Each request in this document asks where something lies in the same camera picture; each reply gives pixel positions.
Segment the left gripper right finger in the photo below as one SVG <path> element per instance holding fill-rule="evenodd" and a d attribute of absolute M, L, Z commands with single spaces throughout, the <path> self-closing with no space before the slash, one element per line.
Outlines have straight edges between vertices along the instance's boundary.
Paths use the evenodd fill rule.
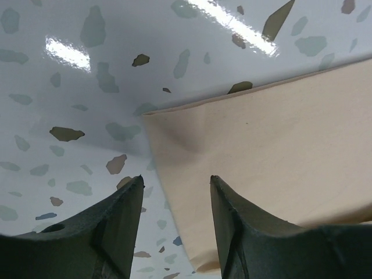
<path fill-rule="evenodd" d="M 222 278 L 371 278 L 371 225 L 302 228 L 210 178 Z"/>

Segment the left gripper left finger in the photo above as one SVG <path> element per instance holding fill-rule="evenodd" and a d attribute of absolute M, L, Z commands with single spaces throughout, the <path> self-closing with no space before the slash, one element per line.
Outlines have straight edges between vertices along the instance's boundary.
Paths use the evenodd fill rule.
<path fill-rule="evenodd" d="M 1 278 L 130 278 L 141 176 L 41 232 L 1 236 Z"/>

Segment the beige surgical drape cloth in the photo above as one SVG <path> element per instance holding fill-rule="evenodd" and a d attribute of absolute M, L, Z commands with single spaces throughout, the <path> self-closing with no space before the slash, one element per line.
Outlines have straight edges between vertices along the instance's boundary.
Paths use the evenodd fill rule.
<path fill-rule="evenodd" d="M 371 61 L 144 114 L 194 270 L 220 270 L 210 177 L 288 222 L 371 222 Z"/>

